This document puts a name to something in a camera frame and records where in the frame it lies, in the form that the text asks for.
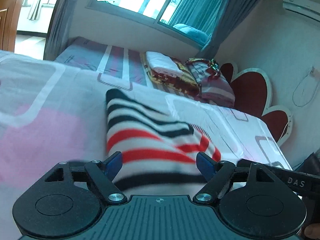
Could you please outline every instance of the folded blanket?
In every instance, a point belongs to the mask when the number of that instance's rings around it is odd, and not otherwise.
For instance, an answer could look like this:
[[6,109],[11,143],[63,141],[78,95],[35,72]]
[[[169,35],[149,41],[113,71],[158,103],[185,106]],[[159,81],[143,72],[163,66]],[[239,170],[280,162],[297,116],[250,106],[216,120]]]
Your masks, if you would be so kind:
[[177,68],[182,72],[181,77],[172,77],[165,74],[160,74],[149,66],[147,62],[145,53],[140,54],[141,61],[146,69],[148,77],[150,80],[158,85],[165,85],[168,88],[176,89],[183,94],[195,97],[199,93],[199,87],[192,76],[191,72],[178,60],[175,58],[170,58],[177,66]]
[[147,51],[146,59],[148,66],[157,73],[165,74],[170,77],[181,77],[183,74],[170,57],[161,53]]
[[200,44],[205,44],[209,38],[209,36],[205,32],[185,24],[176,24],[174,28],[185,33],[191,39]]

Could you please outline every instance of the pillow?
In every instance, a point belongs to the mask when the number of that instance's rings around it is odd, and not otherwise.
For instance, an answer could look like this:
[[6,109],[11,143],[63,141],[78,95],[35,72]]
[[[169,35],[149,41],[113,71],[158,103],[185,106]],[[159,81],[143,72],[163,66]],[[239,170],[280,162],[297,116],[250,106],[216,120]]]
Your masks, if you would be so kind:
[[171,77],[181,77],[183,74],[170,57],[159,52],[147,51],[146,59],[148,66],[155,72]]
[[176,24],[174,28],[187,34],[194,41],[202,44],[205,44],[207,42],[207,39],[209,38],[209,36],[205,32],[185,24]]
[[170,58],[176,64],[178,69],[182,71],[182,76],[172,77],[165,74],[157,73],[152,70],[148,65],[145,53],[141,53],[140,57],[148,74],[148,77],[153,83],[165,84],[169,88],[176,89],[184,94],[191,95],[193,97],[199,94],[200,90],[195,78],[192,76],[188,68],[186,68],[178,59],[172,57]]
[[199,85],[199,97],[212,100],[218,106],[234,107],[235,95],[222,74],[218,79],[210,79],[210,74],[206,71],[208,65],[203,62],[194,62],[188,64],[188,67]]

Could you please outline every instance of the window sill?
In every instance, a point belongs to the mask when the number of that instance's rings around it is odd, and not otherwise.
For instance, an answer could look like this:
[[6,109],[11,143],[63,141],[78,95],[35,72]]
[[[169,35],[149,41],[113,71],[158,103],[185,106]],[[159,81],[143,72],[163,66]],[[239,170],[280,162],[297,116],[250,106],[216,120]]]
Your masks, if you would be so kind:
[[161,31],[162,33],[165,33],[171,37],[174,37],[196,49],[202,49],[204,46],[204,44],[197,43],[196,41],[186,36],[185,33],[177,29],[174,29],[169,25],[162,24],[161,22],[156,22],[156,20],[153,18],[118,7],[116,5],[112,5],[110,3],[104,3],[104,2],[92,0],[89,2],[86,8],[90,10],[112,14],[121,18],[125,18],[127,20],[131,20],[131,21],[146,25],[148,27]]

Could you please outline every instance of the headboard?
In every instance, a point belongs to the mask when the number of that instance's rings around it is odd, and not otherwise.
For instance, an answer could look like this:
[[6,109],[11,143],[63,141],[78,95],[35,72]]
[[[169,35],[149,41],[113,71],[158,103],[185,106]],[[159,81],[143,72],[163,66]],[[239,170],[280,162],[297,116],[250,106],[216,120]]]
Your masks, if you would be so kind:
[[235,109],[258,117],[268,126],[281,146],[292,131],[292,114],[285,106],[271,106],[272,86],[267,74],[259,68],[238,73],[237,64],[228,61],[220,68],[235,94]]

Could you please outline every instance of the gray curtain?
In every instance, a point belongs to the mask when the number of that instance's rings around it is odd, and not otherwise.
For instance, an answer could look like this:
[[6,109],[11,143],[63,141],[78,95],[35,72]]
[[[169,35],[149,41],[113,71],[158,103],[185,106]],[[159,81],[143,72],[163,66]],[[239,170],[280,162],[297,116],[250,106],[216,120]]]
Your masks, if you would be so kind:
[[214,58],[220,44],[249,15],[260,0],[223,0],[209,42],[197,54],[201,58]]
[[55,60],[68,46],[69,30],[77,0],[58,0],[47,36],[44,59]]
[[28,20],[30,21],[35,21],[39,20],[40,18],[40,13],[41,13],[41,7],[42,7],[42,2],[41,0],[34,0],[32,2],[29,14],[28,14]]
[[201,30],[208,35],[213,25],[222,0],[181,0],[170,18],[169,25],[185,24]]

